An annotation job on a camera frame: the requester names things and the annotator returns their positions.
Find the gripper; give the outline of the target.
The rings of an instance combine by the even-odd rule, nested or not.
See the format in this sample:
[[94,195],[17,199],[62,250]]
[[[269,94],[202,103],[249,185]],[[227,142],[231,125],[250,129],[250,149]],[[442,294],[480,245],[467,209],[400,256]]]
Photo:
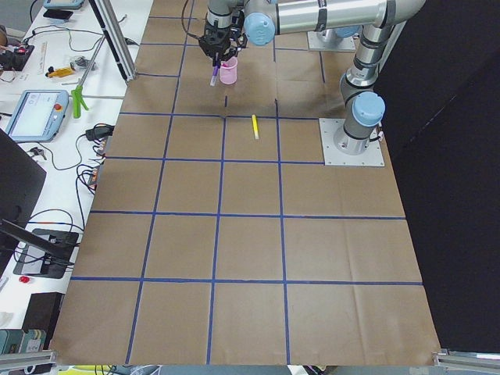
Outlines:
[[230,28],[218,28],[206,23],[198,45],[214,63],[231,58]]
[[230,52],[237,55],[247,48],[248,39],[244,31],[245,14],[243,11],[233,11],[230,25]]

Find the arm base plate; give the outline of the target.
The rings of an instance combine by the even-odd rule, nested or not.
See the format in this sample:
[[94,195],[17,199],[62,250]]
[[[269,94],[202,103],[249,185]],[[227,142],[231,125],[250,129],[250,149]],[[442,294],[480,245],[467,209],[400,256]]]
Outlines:
[[385,166],[379,141],[371,141],[375,130],[365,140],[356,140],[345,133],[344,119],[319,118],[320,137],[325,166],[376,167]]
[[340,37],[334,30],[326,30],[324,33],[310,31],[307,39],[310,51],[354,52],[356,49],[352,36]]

